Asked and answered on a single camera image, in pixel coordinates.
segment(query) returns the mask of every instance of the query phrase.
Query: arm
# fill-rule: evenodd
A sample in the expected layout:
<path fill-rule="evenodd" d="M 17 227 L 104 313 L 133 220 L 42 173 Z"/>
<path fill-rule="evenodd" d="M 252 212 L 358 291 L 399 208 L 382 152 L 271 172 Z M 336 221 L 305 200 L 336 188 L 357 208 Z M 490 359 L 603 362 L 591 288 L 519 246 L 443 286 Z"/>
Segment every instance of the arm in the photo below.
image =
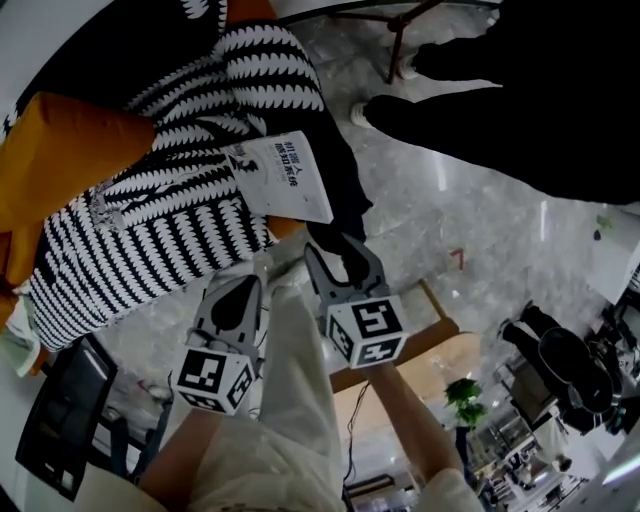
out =
<path fill-rule="evenodd" d="M 223 417 L 194 410 L 142 474 L 139 488 L 169 512 L 187 508 L 196 474 Z"/>
<path fill-rule="evenodd" d="M 391 363 L 365 368 L 402 448 L 425 482 L 447 468 L 462 473 L 462 461 L 449 435 Z"/>

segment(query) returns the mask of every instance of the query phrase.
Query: black and white fiducial cube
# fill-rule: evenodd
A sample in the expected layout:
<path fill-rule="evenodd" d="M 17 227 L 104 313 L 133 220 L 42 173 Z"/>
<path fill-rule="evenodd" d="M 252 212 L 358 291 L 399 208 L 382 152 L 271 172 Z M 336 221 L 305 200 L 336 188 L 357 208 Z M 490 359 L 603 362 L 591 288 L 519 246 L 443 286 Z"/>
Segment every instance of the black and white fiducial cube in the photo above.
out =
<path fill-rule="evenodd" d="M 393 361 L 407 341 L 407 322 L 395 295 L 329 306 L 327 314 L 327 337 L 351 368 Z"/>
<path fill-rule="evenodd" d="M 189 405 L 233 415 L 255 380 L 248 356 L 180 346 L 173 388 Z"/>

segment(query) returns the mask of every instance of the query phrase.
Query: black pants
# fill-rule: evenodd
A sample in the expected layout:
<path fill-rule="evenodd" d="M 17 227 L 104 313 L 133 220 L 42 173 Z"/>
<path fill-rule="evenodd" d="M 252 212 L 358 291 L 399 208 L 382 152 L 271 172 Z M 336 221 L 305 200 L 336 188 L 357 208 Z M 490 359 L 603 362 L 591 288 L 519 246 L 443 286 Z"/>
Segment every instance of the black pants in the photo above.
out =
<path fill-rule="evenodd" d="M 527 308 L 522 314 L 521 320 L 531 327 L 538 338 L 541 338 L 549 329 L 559 327 L 558 322 L 549 315 L 540 311 L 540 308 L 537 306 Z M 513 343 L 518 347 L 520 353 L 531 364 L 531 366 L 534 367 L 536 372 L 538 372 L 538 375 L 540 375 L 544 385 L 553 395 L 561 400 L 568 398 L 567 385 L 558 379 L 551 370 L 549 370 L 540 357 L 540 352 L 538 351 L 538 340 L 532 338 L 522 329 L 513 324 L 505 327 L 502 337 L 505 341 Z"/>
<path fill-rule="evenodd" d="M 616 170 L 628 168 L 621 156 L 625 144 L 609 128 L 617 124 L 607 122 L 605 129 L 595 121 L 616 111 L 610 106 L 615 96 L 592 96 L 588 108 L 578 101 L 581 70 L 567 70 L 566 62 L 574 60 L 569 57 L 564 67 L 553 59 L 567 51 L 564 40 L 547 41 L 545 27 L 530 30 L 530 12 L 523 14 L 518 2 L 509 7 L 519 10 L 505 13 L 485 35 L 423 45 L 413 60 L 418 73 L 434 80 L 484 79 L 503 87 L 417 103 L 376 96 L 364 109 L 366 119 L 394 139 L 495 169 L 551 196 L 610 204 L 639 200 Z M 615 163 L 607 161 L 612 156 Z M 607 179 L 581 168 L 606 168 Z"/>

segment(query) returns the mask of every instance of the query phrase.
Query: white sleeve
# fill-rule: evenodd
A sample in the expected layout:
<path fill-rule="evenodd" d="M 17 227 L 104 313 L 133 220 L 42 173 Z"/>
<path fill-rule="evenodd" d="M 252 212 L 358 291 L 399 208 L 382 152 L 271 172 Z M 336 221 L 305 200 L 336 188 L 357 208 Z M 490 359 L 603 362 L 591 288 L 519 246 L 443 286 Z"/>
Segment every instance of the white sleeve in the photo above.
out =
<path fill-rule="evenodd" d="M 91 465 L 87 465 L 73 509 L 83 512 L 167 512 L 132 483 Z"/>
<path fill-rule="evenodd" d="M 484 512 L 460 471 L 440 471 L 422 490 L 413 512 Z"/>

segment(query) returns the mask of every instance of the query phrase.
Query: green plant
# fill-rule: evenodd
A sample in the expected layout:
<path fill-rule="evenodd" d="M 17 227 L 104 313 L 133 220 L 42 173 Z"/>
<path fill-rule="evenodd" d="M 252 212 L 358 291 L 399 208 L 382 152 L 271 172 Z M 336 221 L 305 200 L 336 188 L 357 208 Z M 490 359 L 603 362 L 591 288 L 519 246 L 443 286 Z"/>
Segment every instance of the green plant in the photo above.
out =
<path fill-rule="evenodd" d="M 482 394 L 482 388 L 477 381 L 472 379 L 460 379 L 451 383 L 445 390 L 447 405 L 456 408 L 456 418 L 461 423 L 475 427 L 485 414 L 487 408 L 474 401 Z"/>

